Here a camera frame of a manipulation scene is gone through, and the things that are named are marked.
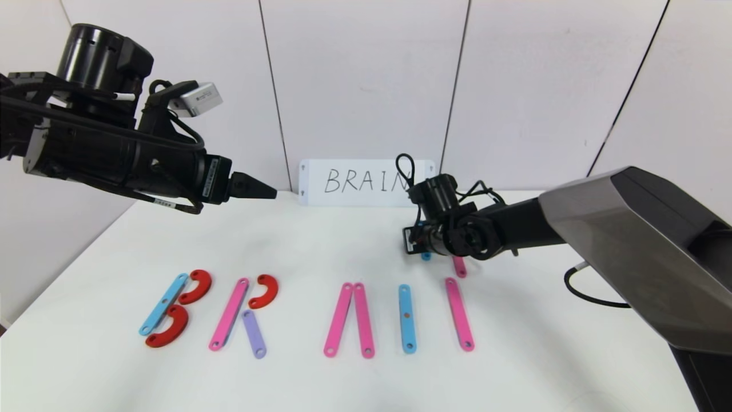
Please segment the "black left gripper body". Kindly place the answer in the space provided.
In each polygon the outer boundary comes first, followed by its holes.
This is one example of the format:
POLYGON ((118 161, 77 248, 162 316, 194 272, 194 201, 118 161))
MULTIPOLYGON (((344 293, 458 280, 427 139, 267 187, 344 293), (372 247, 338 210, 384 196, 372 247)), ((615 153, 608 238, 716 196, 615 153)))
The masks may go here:
POLYGON ((177 150, 126 138, 135 144, 125 176, 125 195, 156 205, 175 205, 183 198, 191 205, 227 201, 231 160, 212 156, 206 149, 177 150))

